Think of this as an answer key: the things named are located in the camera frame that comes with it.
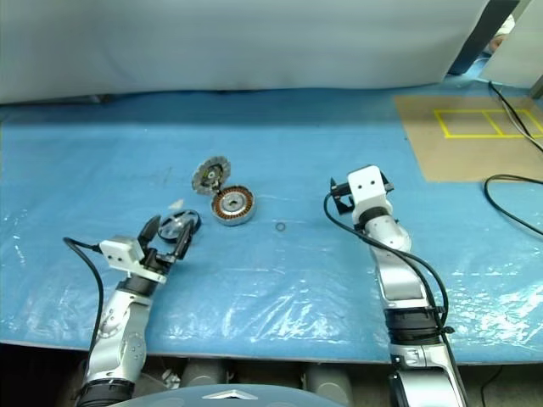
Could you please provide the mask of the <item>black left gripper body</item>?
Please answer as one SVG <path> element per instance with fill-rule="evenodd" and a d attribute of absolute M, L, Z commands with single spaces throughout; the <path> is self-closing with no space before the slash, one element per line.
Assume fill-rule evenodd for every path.
<path fill-rule="evenodd" d="M 161 276 L 168 276 L 171 267 L 176 261 L 177 257 L 173 253 L 161 254 L 156 248 L 147 248 L 144 250 L 141 265 L 145 270 L 152 271 Z"/>

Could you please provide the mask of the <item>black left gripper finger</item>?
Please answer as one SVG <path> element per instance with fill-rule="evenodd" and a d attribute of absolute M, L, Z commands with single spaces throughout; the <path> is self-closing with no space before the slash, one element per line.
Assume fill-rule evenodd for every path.
<path fill-rule="evenodd" d="M 158 234 L 158 230 L 160 228 L 160 219 L 161 217 L 159 215 L 156 215 L 149 219 L 137 236 L 137 241 L 144 254 L 147 254 L 148 245 L 154 240 L 155 236 Z"/>
<path fill-rule="evenodd" d="M 176 240 L 176 246 L 171 252 L 171 256 L 175 261 L 184 258 L 193 238 L 194 221 L 188 221 L 180 230 Z"/>

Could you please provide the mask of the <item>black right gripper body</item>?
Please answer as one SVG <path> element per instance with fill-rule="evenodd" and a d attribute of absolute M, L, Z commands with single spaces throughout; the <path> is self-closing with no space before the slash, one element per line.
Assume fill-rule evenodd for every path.
<path fill-rule="evenodd" d="M 335 207 L 340 215 L 351 212 L 361 214 L 372 208 L 385 208 L 385 213 L 391 213 L 391 204 L 387 194 L 393 190 L 393 183 L 386 178 L 369 182 L 348 182 L 338 184 L 330 179 L 330 193 Z"/>

